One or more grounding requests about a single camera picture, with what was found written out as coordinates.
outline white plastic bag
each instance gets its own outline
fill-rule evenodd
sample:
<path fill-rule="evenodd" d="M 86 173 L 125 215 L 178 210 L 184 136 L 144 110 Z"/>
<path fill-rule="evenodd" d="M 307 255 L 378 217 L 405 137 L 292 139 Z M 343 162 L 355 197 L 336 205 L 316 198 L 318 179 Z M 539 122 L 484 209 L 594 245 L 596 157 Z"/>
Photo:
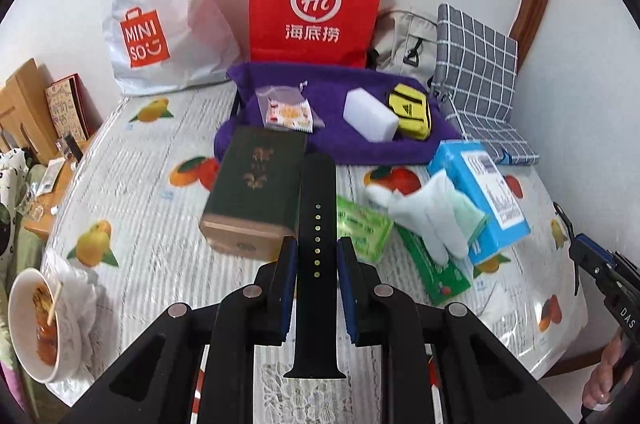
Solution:
<path fill-rule="evenodd" d="M 238 43 L 214 0 L 102 0 L 102 32 L 124 95 L 225 80 Z"/>

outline lemon print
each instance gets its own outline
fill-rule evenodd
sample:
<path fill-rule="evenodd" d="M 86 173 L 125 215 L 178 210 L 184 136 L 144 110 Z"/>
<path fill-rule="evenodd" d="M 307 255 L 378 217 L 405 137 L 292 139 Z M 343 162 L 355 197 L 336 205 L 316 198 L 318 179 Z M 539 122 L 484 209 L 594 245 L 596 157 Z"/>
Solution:
<path fill-rule="evenodd" d="M 564 242 L 569 241 L 569 239 L 562 232 L 562 228 L 558 223 L 558 220 L 551 220 L 551 235 L 554 237 L 554 241 L 556 242 L 556 250 L 564 247 Z"/>
<path fill-rule="evenodd" d="M 495 272 L 498 272 L 502 263 L 511 263 L 511 260 L 502 254 L 496 254 L 491 259 L 483 261 L 481 264 L 474 267 L 474 278 L 477 278 L 483 272 L 486 274 L 494 274 Z"/>
<path fill-rule="evenodd" d="M 153 122 L 159 118 L 173 118 L 174 116 L 167 110 L 169 99 L 166 97 L 157 98 L 143 107 L 130 122 L 139 120 L 140 122 Z"/>
<path fill-rule="evenodd" d="M 80 235 L 76 246 L 66 258 L 77 258 L 85 267 L 95 267 L 100 262 L 117 267 L 118 261 L 110 247 L 111 224 L 102 219 Z"/>

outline paper label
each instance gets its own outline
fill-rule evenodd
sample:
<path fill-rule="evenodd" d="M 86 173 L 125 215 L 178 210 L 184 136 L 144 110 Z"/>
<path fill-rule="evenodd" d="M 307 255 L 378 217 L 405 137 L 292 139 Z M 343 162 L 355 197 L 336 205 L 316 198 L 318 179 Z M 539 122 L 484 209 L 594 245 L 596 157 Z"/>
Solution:
<path fill-rule="evenodd" d="M 460 155 L 476 179 L 494 212 L 500 228 L 505 230 L 524 221 L 524 215 L 509 185 L 485 151 L 464 151 Z"/>
<path fill-rule="evenodd" d="M 314 122 L 311 116 L 309 101 L 305 100 L 305 102 L 301 102 L 300 104 L 286 104 L 269 99 L 267 123 L 311 133 Z"/>

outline hi logo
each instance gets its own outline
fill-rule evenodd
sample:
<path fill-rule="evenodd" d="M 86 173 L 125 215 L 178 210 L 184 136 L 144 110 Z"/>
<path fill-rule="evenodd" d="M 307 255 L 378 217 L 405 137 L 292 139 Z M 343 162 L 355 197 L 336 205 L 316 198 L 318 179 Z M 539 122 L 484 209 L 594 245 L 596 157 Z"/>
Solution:
<path fill-rule="evenodd" d="M 334 17 L 342 0 L 290 0 L 291 9 L 300 19 L 309 23 L 324 23 Z"/>
<path fill-rule="evenodd" d="M 120 28 L 131 68 L 139 68 L 171 57 L 156 10 L 145 14 L 140 7 L 127 10 Z"/>

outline plastic bag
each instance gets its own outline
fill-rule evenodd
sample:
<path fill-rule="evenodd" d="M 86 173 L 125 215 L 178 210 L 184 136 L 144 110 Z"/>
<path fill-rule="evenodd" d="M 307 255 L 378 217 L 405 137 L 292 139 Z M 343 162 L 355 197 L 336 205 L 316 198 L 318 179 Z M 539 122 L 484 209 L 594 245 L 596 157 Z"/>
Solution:
<path fill-rule="evenodd" d="M 302 96 L 301 90 L 306 86 L 306 81 L 300 84 L 300 89 L 296 89 L 290 86 L 265 86 L 258 88 L 255 91 L 255 96 L 258 99 L 258 106 L 260 106 L 260 116 L 262 117 L 262 123 L 265 127 L 274 128 L 276 126 L 288 127 L 290 129 L 296 129 L 299 131 L 312 132 L 313 129 L 324 128 L 324 121 L 318 114 L 311 108 L 306 99 Z M 271 120 L 270 114 L 273 112 L 273 107 L 276 105 L 289 105 L 290 107 L 300 110 L 299 113 L 304 112 L 306 109 L 311 111 L 312 126 L 303 128 L 298 125 L 294 120 L 290 125 L 281 124 L 279 121 Z"/>
<path fill-rule="evenodd" d="M 124 95 L 220 82 L 239 60 L 214 0 L 102 0 L 102 32 Z"/>

